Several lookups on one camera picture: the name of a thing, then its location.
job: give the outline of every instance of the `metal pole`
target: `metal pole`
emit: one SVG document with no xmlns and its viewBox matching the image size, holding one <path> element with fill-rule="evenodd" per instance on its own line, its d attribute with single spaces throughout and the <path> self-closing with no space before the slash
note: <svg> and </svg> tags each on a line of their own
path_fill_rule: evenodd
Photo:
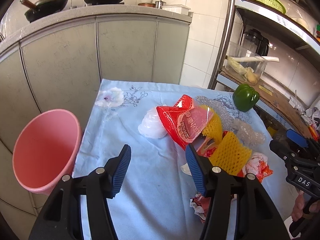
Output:
<svg viewBox="0 0 320 240">
<path fill-rule="evenodd" d="M 224 61 L 226 54 L 227 54 L 227 49 L 228 49 L 228 45 L 230 42 L 230 36 L 231 36 L 232 27 L 233 27 L 233 22 L 235 20 L 235 13 L 236 13 L 235 1 L 236 0 L 229 0 L 228 1 L 226 21 L 224 23 L 224 29 L 222 32 L 222 37 L 221 37 L 221 42 L 220 42 L 220 47 L 219 47 L 216 63 L 214 64 L 211 79 L 210 79 L 210 82 L 208 85 L 209 89 L 215 88 L 215 86 L 217 84 L 217 76 L 218 76 L 219 69 L 221 68 L 223 61 Z"/>
</svg>

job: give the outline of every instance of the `copper pot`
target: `copper pot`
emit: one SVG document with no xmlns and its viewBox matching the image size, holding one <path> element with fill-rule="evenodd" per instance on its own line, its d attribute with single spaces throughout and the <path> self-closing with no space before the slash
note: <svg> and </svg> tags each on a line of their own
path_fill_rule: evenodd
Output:
<svg viewBox="0 0 320 240">
<path fill-rule="evenodd" d="M 156 6 L 155 3 L 147 3 L 147 2 L 138 3 L 138 5 L 146 6 L 146 7 L 153 7 L 153 8 Z"/>
</svg>

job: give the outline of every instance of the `clear plastic container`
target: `clear plastic container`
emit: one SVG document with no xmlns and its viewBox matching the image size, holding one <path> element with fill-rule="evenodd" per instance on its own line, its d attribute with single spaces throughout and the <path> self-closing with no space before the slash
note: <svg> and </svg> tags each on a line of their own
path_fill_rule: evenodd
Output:
<svg viewBox="0 0 320 240">
<path fill-rule="evenodd" d="M 255 85 L 260 79 L 267 60 L 233 42 L 229 43 L 226 71 L 237 79 Z"/>
</svg>

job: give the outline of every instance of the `white plastic bag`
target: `white plastic bag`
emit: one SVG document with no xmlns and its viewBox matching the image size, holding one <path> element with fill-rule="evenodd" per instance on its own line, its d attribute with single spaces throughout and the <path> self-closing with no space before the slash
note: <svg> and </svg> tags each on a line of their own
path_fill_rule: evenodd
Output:
<svg viewBox="0 0 320 240">
<path fill-rule="evenodd" d="M 155 107 L 147 111 L 138 130 L 143 136 L 152 139 L 160 139 L 167 134 Z"/>
</svg>

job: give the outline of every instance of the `wooden handle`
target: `wooden handle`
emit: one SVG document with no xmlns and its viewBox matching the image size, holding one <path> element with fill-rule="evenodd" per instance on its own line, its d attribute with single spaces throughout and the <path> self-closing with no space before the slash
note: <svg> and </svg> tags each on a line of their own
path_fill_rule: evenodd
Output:
<svg viewBox="0 0 320 240">
<path fill-rule="evenodd" d="M 30 2 L 29 0 L 20 0 L 20 3 L 34 11 L 38 10 L 38 7 L 34 3 Z"/>
</svg>

